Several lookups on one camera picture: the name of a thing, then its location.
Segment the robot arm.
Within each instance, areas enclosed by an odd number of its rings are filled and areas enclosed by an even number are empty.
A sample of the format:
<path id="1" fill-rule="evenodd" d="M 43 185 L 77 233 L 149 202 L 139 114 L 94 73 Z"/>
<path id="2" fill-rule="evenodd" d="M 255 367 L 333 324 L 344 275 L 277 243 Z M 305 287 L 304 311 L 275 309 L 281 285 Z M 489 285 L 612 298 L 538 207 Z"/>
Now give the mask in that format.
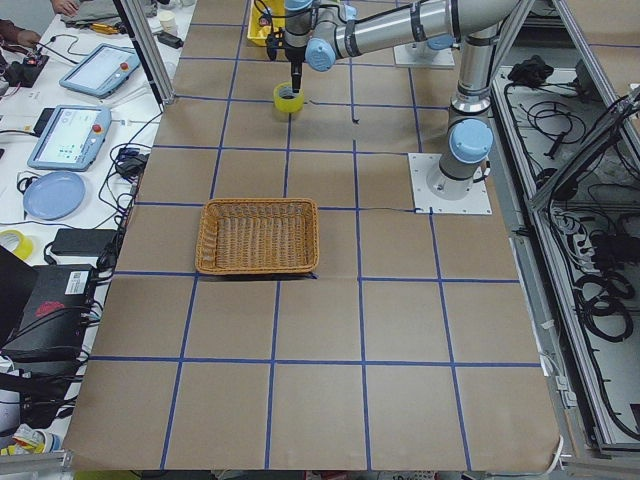
<path id="1" fill-rule="evenodd" d="M 286 1 L 282 14 L 261 1 L 255 7 L 268 28 L 269 59 L 284 54 L 290 64 L 293 93 L 301 90 L 305 66 L 326 72 L 339 60 L 385 49 L 401 67 L 456 69 L 440 172 L 465 181 L 485 160 L 493 142 L 491 83 L 530 2 L 412 1 L 366 18 L 340 1 Z"/>

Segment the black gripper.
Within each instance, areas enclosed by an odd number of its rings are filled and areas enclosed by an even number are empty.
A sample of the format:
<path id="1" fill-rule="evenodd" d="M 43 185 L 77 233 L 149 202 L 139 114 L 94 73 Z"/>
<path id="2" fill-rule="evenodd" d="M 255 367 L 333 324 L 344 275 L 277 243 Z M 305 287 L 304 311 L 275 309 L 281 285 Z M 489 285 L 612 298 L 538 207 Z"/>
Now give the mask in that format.
<path id="1" fill-rule="evenodd" d="M 271 31 L 266 37 L 266 52 L 270 61 L 275 61 L 280 52 L 291 63 L 291 88 L 294 94 L 301 91 L 303 63 L 306 47 L 294 40 L 284 28 Z"/>

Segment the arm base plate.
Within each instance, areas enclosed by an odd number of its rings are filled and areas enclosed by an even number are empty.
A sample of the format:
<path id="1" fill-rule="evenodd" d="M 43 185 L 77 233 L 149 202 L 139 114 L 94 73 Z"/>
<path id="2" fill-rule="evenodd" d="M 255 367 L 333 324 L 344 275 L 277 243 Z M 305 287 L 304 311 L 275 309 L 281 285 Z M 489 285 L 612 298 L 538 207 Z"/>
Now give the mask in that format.
<path id="1" fill-rule="evenodd" d="M 466 180 L 452 180 L 439 168 L 440 154 L 408 153 L 413 209 L 420 214 L 491 215 L 482 167 Z"/>
<path id="2" fill-rule="evenodd" d="M 452 48 L 431 48 L 427 42 L 410 43 L 393 48 L 395 64 L 406 68 L 452 70 L 455 61 Z"/>

